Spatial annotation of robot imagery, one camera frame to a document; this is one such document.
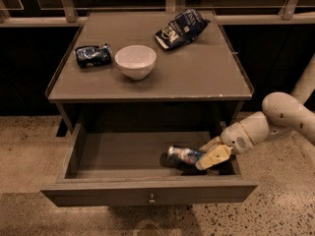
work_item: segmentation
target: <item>tabletop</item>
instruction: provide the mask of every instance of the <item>tabletop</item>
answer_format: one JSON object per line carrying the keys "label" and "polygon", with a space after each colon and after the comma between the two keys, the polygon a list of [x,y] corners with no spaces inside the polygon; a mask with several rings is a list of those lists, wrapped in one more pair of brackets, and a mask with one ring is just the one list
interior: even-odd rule
{"label": "tabletop", "polygon": [[[50,102],[124,102],[246,100],[253,89],[244,76],[216,23],[212,11],[199,11],[211,20],[197,40],[175,50],[164,50],[155,33],[176,13],[92,12],[48,95]],[[108,43],[113,62],[81,69],[74,49]],[[134,81],[124,76],[115,53],[128,45],[147,45],[157,53],[153,71]]]}

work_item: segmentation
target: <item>floor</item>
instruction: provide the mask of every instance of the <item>floor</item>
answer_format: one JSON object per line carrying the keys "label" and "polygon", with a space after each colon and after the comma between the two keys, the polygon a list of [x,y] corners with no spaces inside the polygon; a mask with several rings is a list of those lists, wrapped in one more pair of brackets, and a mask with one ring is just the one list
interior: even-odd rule
{"label": "floor", "polygon": [[259,183],[242,204],[57,207],[39,189],[55,181],[71,142],[55,136],[59,123],[0,117],[1,236],[315,235],[315,147],[296,133],[237,157]]}

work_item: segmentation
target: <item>dark blue snack bag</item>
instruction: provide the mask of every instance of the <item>dark blue snack bag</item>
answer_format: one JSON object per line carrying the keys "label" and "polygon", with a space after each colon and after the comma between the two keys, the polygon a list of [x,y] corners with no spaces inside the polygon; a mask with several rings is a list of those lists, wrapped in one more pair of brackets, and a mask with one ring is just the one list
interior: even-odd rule
{"label": "dark blue snack bag", "polygon": [[186,9],[160,29],[155,37],[164,49],[175,49],[193,42],[209,22],[210,20],[204,19],[196,10]]}
{"label": "dark blue snack bag", "polygon": [[78,65],[82,68],[111,63],[110,49],[107,44],[79,46],[75,49],[75,55]]}

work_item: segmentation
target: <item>white bowl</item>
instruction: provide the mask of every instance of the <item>white bowl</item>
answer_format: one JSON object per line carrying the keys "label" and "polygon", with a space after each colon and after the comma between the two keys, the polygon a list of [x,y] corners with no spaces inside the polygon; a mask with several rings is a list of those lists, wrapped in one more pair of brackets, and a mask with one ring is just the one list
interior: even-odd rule
{"label": "white bowl", "polygon": [[134,80],[148,75],[157,60],[157,54],[145,45],[130,45],[120,49],[115,55],[119,70]]}

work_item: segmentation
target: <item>drawer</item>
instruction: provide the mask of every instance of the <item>drawer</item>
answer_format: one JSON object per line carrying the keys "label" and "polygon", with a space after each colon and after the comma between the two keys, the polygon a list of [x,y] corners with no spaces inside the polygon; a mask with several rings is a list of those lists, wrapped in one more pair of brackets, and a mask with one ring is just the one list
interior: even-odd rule
{"label": "drawer", "polygon": [[169,165],[169,146],[199,148],[208,132],[87,132],[77,123],[72,136],[56,183],[41,187],[59,207],[240,203],[257,187],[235,156],[207,171]]}

